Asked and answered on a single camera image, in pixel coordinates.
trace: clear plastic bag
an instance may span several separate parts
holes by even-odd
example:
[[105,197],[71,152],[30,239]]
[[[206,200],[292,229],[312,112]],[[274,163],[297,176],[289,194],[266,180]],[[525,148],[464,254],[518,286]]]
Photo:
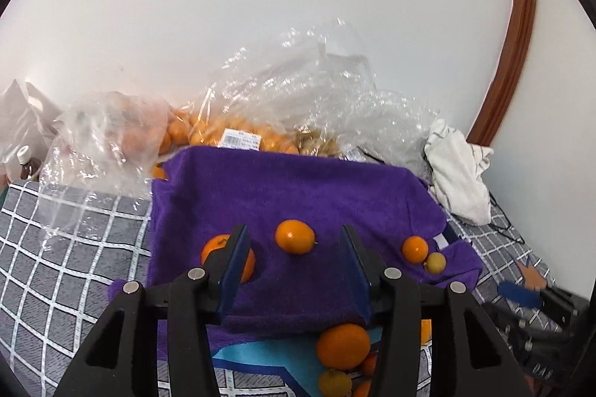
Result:
[[346,22],[240,49],[211,79],[175,120],[177,129],[186,123],[191,145],[218,146],[227,127],[261,135],[264,151],[380,161],[430,180],[423,150],[436,113],[376,89]]
[[[336,112],[375,88],[362,51],[354,29],[339,20],[242,48],[210,76],[198,100],[172,111],[169,135],[174,145],[187,132],[190,145],[218,146],[228,128],[260,136],[263,151],[330,156],[334,150],[302,147],[300,133],[317,131],[308,126],[313,114]],[[335,143],[318,132],[327,148]]]
[[38,218],[46,250],[60,232],[103,237],[105,224],[88,218],[87,206],[110,210],[111,203],[100,201],[117,203],[126,196],[143,205],[150,199],[168,104],[107,92],[82,99],[59,120],[62,126],[39,178]]
[[409,169],[429,182],[424,144],[437,113],[395,91],[363,92],[341,116],[327,120],[341,146],[357,146],[368,159]]
[[58,114],[55,106],[32,84],[25,86],[14,80],[0,94],[0,166],[2,178],[18,180],[21,165],[17,158],[20,148],[28,145],[32,156],[44,159],[56,135],[52,126]]

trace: bottle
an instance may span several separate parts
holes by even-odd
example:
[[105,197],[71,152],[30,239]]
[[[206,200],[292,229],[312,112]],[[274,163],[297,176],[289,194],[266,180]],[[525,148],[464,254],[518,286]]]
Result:
[[41,160],[38,160],[31,154],[29,145],[22,146],[17,152],[17,160],[21,164],[21,180],[39,180],[39,169]]

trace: light blue fabric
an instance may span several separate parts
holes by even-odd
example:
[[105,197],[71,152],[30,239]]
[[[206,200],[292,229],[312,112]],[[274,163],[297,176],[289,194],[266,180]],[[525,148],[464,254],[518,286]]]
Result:
[[[368,334],[371,343],[381,339],[380,328],[375,328]],[[315,335],[231,345],[222,348],[213,358],[248,365],[285,368],[308,395],[323,397],[317,387],[317,381],[326,368],[317,358]]]

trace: bed sheet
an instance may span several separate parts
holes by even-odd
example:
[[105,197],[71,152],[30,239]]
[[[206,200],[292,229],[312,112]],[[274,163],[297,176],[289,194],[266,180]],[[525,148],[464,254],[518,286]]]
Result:
[[[115,279],[139,280],[147,276],[150,257],[148,222],[151,203],[104,196],[88,201],[73,188],[62,192],[61,213],[83,215],[79,223],[53,241],[51,251],[41,248],[41,214],[35,182],[14,183],[0,212],[0,352],[32,396],[52,396],[80,343],[107,304],[107,287]],[[494,221],[503,224],[504,215],[494,207]],[[98,239],[85,237],[83,220],[103,227]],[[512,242],[490,227],[470,227],[448,214],[455,232],[470,241],[485,262],[474,291],[479,302],[497,301],[502,280],[519,281],[514,259],[530,257],[538,271],[552,282],[548,267],[525,245]],[[516,238],[514,228],[508,233]],[[551,325],[538,312],[518,311],[532,324]],[[418,395],[430,393],[431,345],[420,352]],[[216,360],[216,375],[225,396],[262,395],[293,397],[307,395],[285,371],[272,366],[242,365]],[[159,362],[160,397],[169,396],[168,368]],[[352,374],[357,381],[359,375]]]

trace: purple towel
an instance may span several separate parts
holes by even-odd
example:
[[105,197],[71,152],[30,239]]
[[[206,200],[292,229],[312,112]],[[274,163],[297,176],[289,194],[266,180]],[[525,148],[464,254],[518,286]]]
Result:
[[[165,163],[169,180],[153,184],[152,257],[147,284],[169,283],[200,264],[205,243],[248,226],[256,266],[240,286],[221,327],[209,328],[212,351],[359,321],[337,246],[340,228],[353,225],[367,248],[388,265],[424,283],[458,280],[471,290],[482,262],[465,241],[443,254],[445,271],[428,274],[401,255],[403,241],[419,235],[436,250],[433,236],[445,214],[410,171],[382,165],[224,148],[192,147]],[[273,234],[287,219],[307,223],[318,245],[294,256],[276,246]],[[121,288],[114,283],[110,293]],[[164,328],[160,356],[165,356]]]

